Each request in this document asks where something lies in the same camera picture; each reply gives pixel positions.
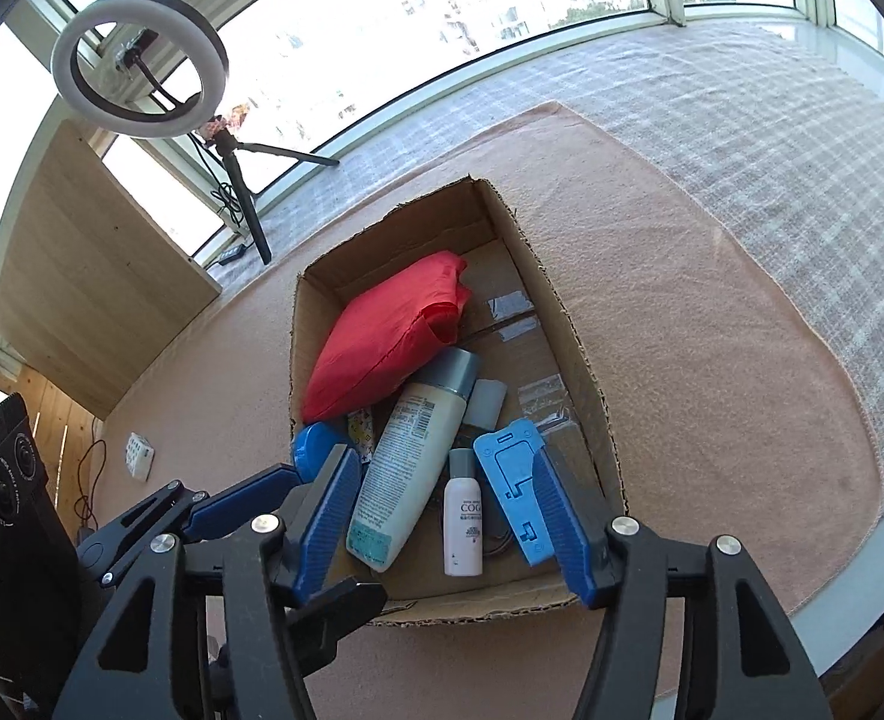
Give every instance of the tube bottle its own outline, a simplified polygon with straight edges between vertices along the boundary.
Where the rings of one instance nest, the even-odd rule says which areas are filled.
[[[352,512],[346,549],[373,570],[392,565],[445,466],[479,373],[448,346],[412,374],[392,410]]]

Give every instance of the wooden panel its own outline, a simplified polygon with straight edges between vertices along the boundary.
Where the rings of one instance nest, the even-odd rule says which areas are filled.
[[[19,373],[19,379],[16,382],[15,391],[21,394],[23,400],[26,401],[28,423],[32,428],[33,435],[35,435],[36,428],[38,427],[39,412],[42,410],[42,398],[48,385],[49,380],[38,370],[33,370],[28,365],[23,365],[23,369]]]
[[[89,493],[89,469],[93,461],[101,464],[103,455],[95,450],[95,456],[90,452],[85,464],[80,461],[92,443],[93,432],[98,435],[101,422],[28,365],[23,365],[17,380],[0,374],[0,391],[18,392],[26,401],[29,426],[49,476],[46,492],[66,532],[74,538],[82,524],[76,501],[80,490]]]
[[[99,418],[218,295],[66,119],[40,127],[0,249],[0,335]]]
[[[59,481],[59,465],[62,461],[62,445],[66,437],[66,424],[69,421],[69,408],[73,401],[61,389],[50,382],[42,396],[39,409],[39,424],[35,429],[35,443],[39,455],[49,474],[46,492],[55,501]]]

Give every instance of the white lotion bottle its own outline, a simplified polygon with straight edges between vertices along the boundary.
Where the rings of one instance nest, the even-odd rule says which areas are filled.
[[[442,504],[445,572],[477,577],[482,574],[482,489],[476,481],[476,453],[450,451],[449,476]]]
[[[426,507],[478,374],[477,355],[447,346],[402,389],[345,538],[346,549],[373,570],[392,565]]]

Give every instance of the red fabric pouch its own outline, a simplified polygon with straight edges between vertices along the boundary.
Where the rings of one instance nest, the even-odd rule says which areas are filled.
[[[371,406],[455,343],[472,295],[458,283],[464,269],[457,254],[439,251],[353,298],[315,361],[302,421]]]

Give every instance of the bottle label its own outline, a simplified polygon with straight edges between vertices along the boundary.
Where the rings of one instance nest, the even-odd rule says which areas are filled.
[[[421,395],[399,399],[362,483],[357,519],[381,528],[395,512],[418,467],[434,410],[435,404]]]
[[[482,501],[467,498],[458,507],[458,518],[465,529],[465,538],[476,543],[482,538]]]
[[[346,545],[354,555],[376,565],[386,564],[391,543],[392,536],[379,533],[359,520],[353,521],[349,535],[346,536]]]

